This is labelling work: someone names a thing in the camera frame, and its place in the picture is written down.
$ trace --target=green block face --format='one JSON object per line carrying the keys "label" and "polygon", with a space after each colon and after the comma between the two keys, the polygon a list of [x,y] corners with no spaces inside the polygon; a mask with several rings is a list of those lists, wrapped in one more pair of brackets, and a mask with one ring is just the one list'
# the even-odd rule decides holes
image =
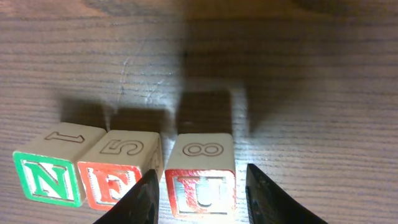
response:
{"label": "green block face", "polygon": [[82,203],[76,173],[70,161],[14,152],[14,162],[27,198],[69,207]]}

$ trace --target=alphabet block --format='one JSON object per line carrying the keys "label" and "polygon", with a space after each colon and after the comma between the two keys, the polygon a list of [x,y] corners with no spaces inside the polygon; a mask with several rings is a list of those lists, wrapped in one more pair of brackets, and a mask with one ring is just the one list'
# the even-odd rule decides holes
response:
{"label": "alphabet block", "polygon": [[233,217],[236,181],[230,134],[180,134],[165,176],[174,217]]}
{"label": "alphabet block", "polygon": [[78,162],[91,208],[109,210],[149,169],[163,173],[158,133],[110,131]]}
{"label": "alphabet block", "polygon": [[60,123],[15,151],[14,163],[25,196],[79,207],[86,195],[77,161],[105,134],[101,128]]}

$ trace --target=wooden table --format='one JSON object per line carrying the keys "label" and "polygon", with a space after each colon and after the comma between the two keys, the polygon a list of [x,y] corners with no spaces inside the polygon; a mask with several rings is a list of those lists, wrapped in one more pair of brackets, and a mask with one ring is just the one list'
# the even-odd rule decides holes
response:
{"label": "wooden table", "polygon": [[330,223],[398,222],[396,3],[328,2],[0,1],[0,222],[103,214],[22,193],[12,152],[59,121],[160,131],[166,161],[233,133],[238,223],[247,163]]}

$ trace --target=scratch on table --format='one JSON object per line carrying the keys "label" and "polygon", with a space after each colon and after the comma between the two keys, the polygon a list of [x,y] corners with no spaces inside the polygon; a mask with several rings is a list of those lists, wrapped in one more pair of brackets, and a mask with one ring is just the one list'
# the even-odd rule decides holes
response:
{"label": "scratch on table", "polygon": [[118,100],[116,102],[116,108],[115,108],[116,111],[119,109],[120,98],[121,98],[121,95],[123,93],[123,86],[124,86],[124,83],[126,82],[127,73],[125,71],[126,71],[126,68],[129,66],[129,59],[130,59],[130,57],[128,57],[124,61],[123,69],[122,69],[122,72],[120,73],[121,74],[121,76],[120,76],[120,87],[119,87],[119,91],[118,91]]}
{"label": "scratch on table", "polygon": [[145,97],[145,103],[146,103],[146,104],[152,103],[151,101],[148,102],[149,99],[152,99],[152,94],[157,90],[157,88],[159,87],[159,85],[162,84],[163,82],[164,82],[164,79],[162,79],[161,81],[157,82],[157,83],[155,84],[155,88],[152,88],[152,89],[149,87],[149,84],[147,84],[149,94],[147,95],[147,97]]}

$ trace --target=toy block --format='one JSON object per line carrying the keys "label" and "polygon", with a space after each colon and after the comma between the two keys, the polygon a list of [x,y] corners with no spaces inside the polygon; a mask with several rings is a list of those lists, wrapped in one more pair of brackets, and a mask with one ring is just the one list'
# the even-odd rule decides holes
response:
{"label": "toy block", "polygon": [[91,208],[109,210],[149,169],[163,173],[158,133],[112,130],[78,162]]}
{"label": "toy block", "polygon": [[233,217],[236,181],[230,134],[180,134],[165,176],[174,217]]}
{"label": "toy block", "polygon": [[28,199],[79,207],[86,195],[77,171],[78,159],[106,131],[60,123],[13,153],[22,189]]}

